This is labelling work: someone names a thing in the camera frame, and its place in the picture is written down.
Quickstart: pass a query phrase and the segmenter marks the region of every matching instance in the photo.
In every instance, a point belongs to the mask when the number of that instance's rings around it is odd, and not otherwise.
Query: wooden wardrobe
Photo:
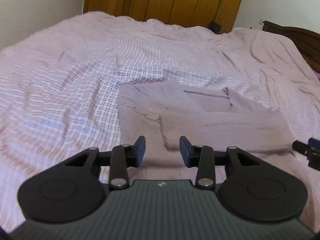
[[[139,21],[151,18],[184,27],[220,24],[220,33],[232,30],[241,0],[85,0],[84,12],[104,11]]]

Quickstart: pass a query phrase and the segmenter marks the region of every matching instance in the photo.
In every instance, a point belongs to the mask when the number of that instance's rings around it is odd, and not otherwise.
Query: bed
[[[263,22],[263,30],[292,40],[309,66],[315,72],[320,73],[319,33],[297,27],[283,27],[268,21]]]
[[[16,201],[24,180],[88,147],[107,151],[120,142],[121,83],[169,79],[234,89],[280,109],[295,138],[320,138],[320,82],[290,39],[86,13],[0,52],[0,225],[12,231],[24,221]],[[300,219],[319,231],[320,172],[307,164],[294,154],[286,165],[308,188]],[[107,177],[104,169],[100,180]]]

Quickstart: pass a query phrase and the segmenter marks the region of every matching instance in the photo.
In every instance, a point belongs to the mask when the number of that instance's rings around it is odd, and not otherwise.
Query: folded pink blanket
[[[118,110],[122,143],[132,144],[139,135],[146,137],[140,168],[129,169],[132,180],[194,179],[196,168],[186,168],[179,152],[182,135],[214,150],[237,146],[256,154],[288,152],[294,141],[279,111],[229,89],[195,88],[174,81],[124,83]],[[217,182],[223,181],[223,170],[217,172]]]

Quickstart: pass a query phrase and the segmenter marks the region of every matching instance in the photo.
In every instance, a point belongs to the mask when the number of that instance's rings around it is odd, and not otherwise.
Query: wooden headboard
[[[320,72],[320,34],[296,27],[282,27],[278,24],[264,21],[263,30],[286,36],[296,45],[307,63]]]

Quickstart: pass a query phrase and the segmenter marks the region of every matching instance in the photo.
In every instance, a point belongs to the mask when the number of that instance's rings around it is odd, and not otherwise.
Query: gray ribbed surface
[[[64,225],[26,222],[14,240],[304,240],[313,233],[297,220],[278,225],[242,221],[226,211],[213,192],[187,180],[135,181],[112,192],[90,216]]]

